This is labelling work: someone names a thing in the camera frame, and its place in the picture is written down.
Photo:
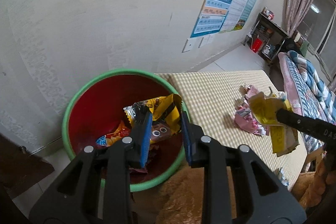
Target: trash bin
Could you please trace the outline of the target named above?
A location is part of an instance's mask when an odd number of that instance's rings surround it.
[[[178,92],[161,77],[146,71],[118,69],[92,79],[71,99],[63,118],[62,138],[68,157],[72,160],[85,146],[95,146],[97,138],[113,132],[125,120],[123,107],[171,93]],[[188,113],[184,103],[182,110]],[[131,192],[164,182],[184,159],[181,134],[158,144],[160,149],[147,166],[148,174],[131,174]]]

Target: green bin rim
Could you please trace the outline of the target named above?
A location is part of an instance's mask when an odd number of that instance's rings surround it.
[[[62,122],[62,139],[63,139],[63,145],[64,145],[64,148],[65,148],[65,151],[67,152],[70,160],[73,160],[76,156],[75,152],[73,151],[72,146],[70,144],[70,139],[69,139],[69,134],[68,134],[68,124],[69,124],[70,114],[71,114],[71,111],[72,111],[74,105],[76,104],[78,99],[81,97],[81,95],[84,94],[94,84],[96,84],[99,81],[102,81],[106,78],[109,78],[109,77],[112,77],[112,76],[117,76],[117,75],[144,76],[144,77],[152,79],[156,83],[164,86],[169,92],[178,94],[177,90],[171,84],[169,84],[166,80],[164,80],[163,78],[161,78],[161,77],[159,77],[159,76],[157,76],[153,73],[143,71],[143,70],[115,69],[115,70],[110,70],[110,71],[107,71],[105,73],[102,73],[102,74],[98,75],[97,77],[93,78],[87,84],[85,84],[73,96],[73,98],[70,100],[69,105],[67,106],[67,109],[66,109],[65,114],[64,114],[64,118],[63,118],[63,122]],[[188,112],[188,109],[185,106],[184,102],[182,102],[182,111],[186,111],[187,115],[189,117],[189,112]],[[181,162],[183,161],[184,158],[185,158],[184,147],[182,146],[179,154],[177,155],[177,157],[175,159],[175,161],[172,163],[172,165],[165,172],[163,172],[161,175],[159,175],[156,178],[153,178],[151,180],[141,182],[141,183],[131,184],[130,185],[131,192],[138,192],[138,191],[147,190],[147,189],[150,189],[152,187],[155,187],[155,186],[161,184],[162,182],[167,180],[169,177],[171,177],[176,172],[176,170],[179,168],[179,166],[180,166],[180,164],[181,164]],[[101,180],[101,186],[102,187],[105,186],[105,180],[104,179]]]

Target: checkered mattress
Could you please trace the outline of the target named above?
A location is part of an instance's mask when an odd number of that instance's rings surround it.
[[[242,85],[255,85],[265,94],[269,94],[269,87],[278,92],[264,71],[186,72],[160,76],[176,88],[192,122],[200,125],[204,134],[233,148],[249,145],[272,171],[283,167],[289,188],[293,187],[307,156],[302,137],[299,135],[300,145],[296,150],[277,158],[272,154],[269,136],[247,133],[234,122],[235,108],[244,94]]]

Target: crumpled pink paper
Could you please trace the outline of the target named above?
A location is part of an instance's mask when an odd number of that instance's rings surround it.
[[[268,135],[268,130],[259,124],[256,119],[253,117],[249,104],[248,99],[252,96],[258,94],[260,90],[253,85],[244,85],[246,90],[246,94],[242,98],[242,102],[237,108],[236,115],[235,115],[235,123],[244,131],[248,133],[252,133],[255,135]]]

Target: metal screw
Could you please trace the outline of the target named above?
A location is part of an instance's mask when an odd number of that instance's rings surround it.
[[[245,145],[245,144],[239,146],[239,149],[240,149],[241,152],[245,152],[245,153],[247,153],[247,152],[250,151],[250,147],[248,147],[248,146]]]
[[[93,146],[92,145],[85,146],[85,148],[84,148],[85,153],[91,153],[92,151],[93,151]]]
[[[23,154],[27,154],[27,148],[23,145],[19,146],[19,151],[22,152]]]
[[[123,143],[131,143],[133,139],[131,137],[124,137],[123,138]]]
[[[204,143],[209,143],[211,142],[211,138],[209,136],[202,136],[201,141]]]

